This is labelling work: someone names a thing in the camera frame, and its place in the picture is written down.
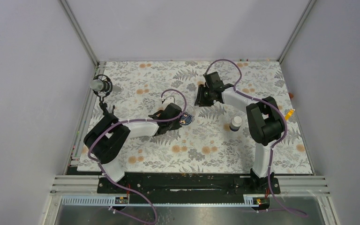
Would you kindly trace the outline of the round blue pill organizer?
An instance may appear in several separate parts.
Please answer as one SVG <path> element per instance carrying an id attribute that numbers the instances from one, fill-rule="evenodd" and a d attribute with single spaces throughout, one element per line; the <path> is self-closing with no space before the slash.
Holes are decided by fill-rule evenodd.
<path id="1" fill-rule="evenodd" d="M 193 105 L 187 105 L 186 111 L 180 117 L 179 123 L 182 126 L 190 125 L 195 118 L 196 110 Z"/>

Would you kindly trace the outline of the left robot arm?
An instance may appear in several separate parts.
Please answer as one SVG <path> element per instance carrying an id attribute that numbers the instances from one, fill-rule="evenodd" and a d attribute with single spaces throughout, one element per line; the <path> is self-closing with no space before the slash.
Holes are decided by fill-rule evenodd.
<path id="1" fill-rule="evenodd" d="M 88 148 L 88 157 L 102 167 L 102 173 L 109 180 L 109 187 L 116 193 L 125 190 L 127 181 L 125 169 L 117 156 L 128 139 L 154 137 L 182 127 L 180 117 L 185 110 L 175 104 L 173 97 L 162 101 L 163 110 L 146 119 L 121 120 L 112 112 L 105 112 L 103 118 L 83 139 Z"/>

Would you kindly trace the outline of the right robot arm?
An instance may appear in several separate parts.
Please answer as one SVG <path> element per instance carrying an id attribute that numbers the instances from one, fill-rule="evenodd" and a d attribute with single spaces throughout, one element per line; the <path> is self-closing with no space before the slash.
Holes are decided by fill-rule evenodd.
<path id="1" fill-rule="evenodd" d="M 217 72 L 203 75 L 205 84 L 198 86 L 195 106 L 209 107 L 215 102 L 231 105 L 247 115 L 249 133 L 255 141 L 255 160 L 250 187 L 262 193 L 269 186 L 273 144 L 285 135 L 287 128 L 274 98 L 257 99 L 224 84 Z"/>

